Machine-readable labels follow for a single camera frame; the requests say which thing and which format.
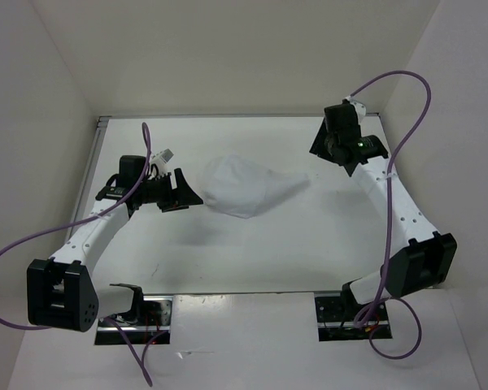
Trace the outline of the white skirt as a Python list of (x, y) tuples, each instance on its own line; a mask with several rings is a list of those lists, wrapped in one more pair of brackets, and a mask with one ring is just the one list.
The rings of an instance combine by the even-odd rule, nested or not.
[(235, 154), (214, 158), (198, 177), (204, 203), (240, 219), (279, 206), (309, 184), (305, 173), (279, 173)]

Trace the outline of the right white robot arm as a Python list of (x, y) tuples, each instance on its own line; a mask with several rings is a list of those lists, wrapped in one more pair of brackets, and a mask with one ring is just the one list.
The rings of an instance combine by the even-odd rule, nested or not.
[(388, 272), (344, 284), (340, 309), (359, 319), (375, 297), (405, 297), (443, 283), (457, 250), (452, 234), (442, 234), (423, 215), (390, 165), (380, 138), (364, 136), (364, 106), (343, 100), (324, 110), (311, 154), (339, 165), (364, 191), (382, 217), (391, 218)]

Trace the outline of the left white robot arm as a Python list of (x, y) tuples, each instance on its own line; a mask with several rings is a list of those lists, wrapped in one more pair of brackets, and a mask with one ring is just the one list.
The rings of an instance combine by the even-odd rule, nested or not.
[(116, 233), (145, 204), (162, 212), (202, 204), (182, 170), (147, 175), (143, 156), (124, 155), (119, 171), (97, 194), (91, 221), (81, 225), (62, 248), (27, 269), (28, 321), (32, 325), (79, 332), (96, 319), (117, 314), (125, 323), (140, 323), (146, 314), (142, 288), (111, 284), (96, 289), (94, 268)]

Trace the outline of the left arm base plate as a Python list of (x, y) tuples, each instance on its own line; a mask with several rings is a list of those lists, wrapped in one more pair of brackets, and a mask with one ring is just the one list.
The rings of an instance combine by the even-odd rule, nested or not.
[[(114, 321), (133, 345), (169, 345), (171, 338), (173, 296), (145, 295), (137, 309), (111, 314)], [(95, 345), (124, 345), (119, 330), (106, 322), (98, 321)]]

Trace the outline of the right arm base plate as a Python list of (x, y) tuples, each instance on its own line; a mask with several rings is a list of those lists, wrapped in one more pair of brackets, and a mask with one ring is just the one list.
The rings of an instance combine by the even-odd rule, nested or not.
[(384, 304), (380, 304), (368, 324), (362, 328), (353, 326), (357, 310), (346, 311), (338, 291), (314, 295), (319, 342), (374, 340), (392, 338), (389, 316)]

